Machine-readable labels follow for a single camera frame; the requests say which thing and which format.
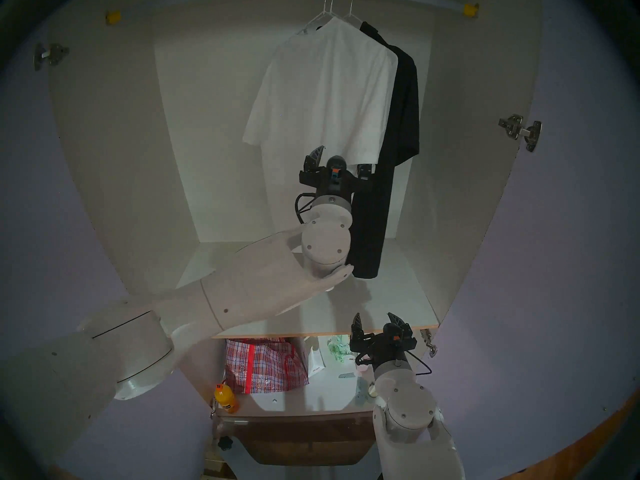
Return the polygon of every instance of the cabinet hinge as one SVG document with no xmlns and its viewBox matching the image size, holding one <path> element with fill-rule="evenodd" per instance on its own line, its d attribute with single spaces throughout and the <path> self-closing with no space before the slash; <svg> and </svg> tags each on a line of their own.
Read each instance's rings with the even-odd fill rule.
<svg viewBox="0 0 640 480">
<path fill-rule="evenodd" d="M 538 144 L 538 140 L 540 139 L 542 122 L 536 120 L 533 122 L 532 126 L 525 129 L 522 127 L 522 120 L 522 115 L 512 114 L 506 120 L 501 118 L 500 121 L 498 121 L 498 125 L 504 128 L 511 139 L 517 141 L 520 136 L 524 137 L 524 140 L 527 143 L 527 150 L 532 152 L 536 148 L 536 144 Z"/>
<path fill-rule="evenodd" d="M 438 348 L 431 343 L 431 339 L 433 337 L 433 335 L 431 335 L 431 330 L 429 330 L 428 328 L 421 328 L 420 335 L 422 335 L 424 344 L 427 346 L 427 349 L 429 350 L 429 356 L 433 358 L 438 352 Z"/>
<path fill-rule="evenodd" d="M 57 65 L 68 54 L 69 48 L 62 46 L 62 44 L 52 43 L 47 49 L 42 43 L 37 43 L 33 53 L 33 68 L 36 72 L 39 71 L 44 62 L 49 62 L 49 65 Z"/>
</svg>

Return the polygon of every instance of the clothes hanger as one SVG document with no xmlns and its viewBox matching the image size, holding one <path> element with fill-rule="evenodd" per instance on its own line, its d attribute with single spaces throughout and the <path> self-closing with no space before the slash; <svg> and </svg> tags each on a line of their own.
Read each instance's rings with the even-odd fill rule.
<svg viewBox="0 0 640 480">
<path fill-rule="evenodd" d="M 302 30 L 298 32 L 298 34 L 307 34 L 307 30 L 309 29 L 309 26 L 314 22 L 318 21 L 319 19 L 323 19 L 325 17 L 331 17 L 331 18 L 335 17 L 337 19 L 341 19 L 341 17 L 338 17 L 338 15 L 336 15 L 333 12 L 333 9 L 334 9 L 334 0 L 331 0 L 331 7 L 329 8 L 329 10 L 327 10 L 327 0 L 324 0 L 324 4 L 322 5 L 322 11 L 318 13 L 314 18 L 309 20 L 307 24 L 302 28 Z"/>
<path fill-rule="evenodd" d="M 351 0 L 351 4 L 349 5 L 349 13 L 347 13 L 346 15 L 344 15 L 344 17 L 342 18 L 345 22 L 347 23 L 351 23 L 350 21 L 355 22 L 355 27 L 357 27 L 358 29 L 360 29 L 360 26 L 362 25 L 362 20 L 360 20 L 358 17 L 356 17 L 355 15 L 353 15 L 352 10 L 353 10 L 353 2 L 355 0 Z"/>
</svg>

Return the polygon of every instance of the white t-shirt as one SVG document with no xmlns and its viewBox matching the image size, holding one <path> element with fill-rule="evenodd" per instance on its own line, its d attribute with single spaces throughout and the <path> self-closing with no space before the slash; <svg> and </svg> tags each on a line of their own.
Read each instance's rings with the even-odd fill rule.
<svg viewBox="0 0 640 480">
<path fill-rule="evenodd" d="M 387 128 L 398 57 L 338 18 L 276 50 L 242 140 L 262 149 L 276 231 L 293 228 L 305 156 L 325 146 L 320 165 L 377 163 Z"/>
</svg>

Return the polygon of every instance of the red checkered bag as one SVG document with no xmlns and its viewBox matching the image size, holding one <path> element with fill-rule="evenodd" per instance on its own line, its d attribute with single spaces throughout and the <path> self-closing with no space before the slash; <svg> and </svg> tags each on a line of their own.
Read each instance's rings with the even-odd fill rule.
<svg viewBox="0 0 640 480">
<path fill-rule="evenodd" d="M 286 339 L 228 338 L 226 383 L 238 394 L 281 392 L 309 384 L 304 363 Z"/>
</svg>

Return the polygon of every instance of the orange bottle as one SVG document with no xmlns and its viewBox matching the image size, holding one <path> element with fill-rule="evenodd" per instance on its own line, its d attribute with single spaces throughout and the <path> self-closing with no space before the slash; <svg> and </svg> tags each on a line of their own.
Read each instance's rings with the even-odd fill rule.
<svg viewBox="0 0 640 480">
<path fill-rule="evenodd" d="M 218 404 L 225 408 L 227 413 L 235 413 L 240 408 L 238 401 L 236 401 L 234 391 L 224 383 L 216 384 L 214 396 Z"/>
</svg>

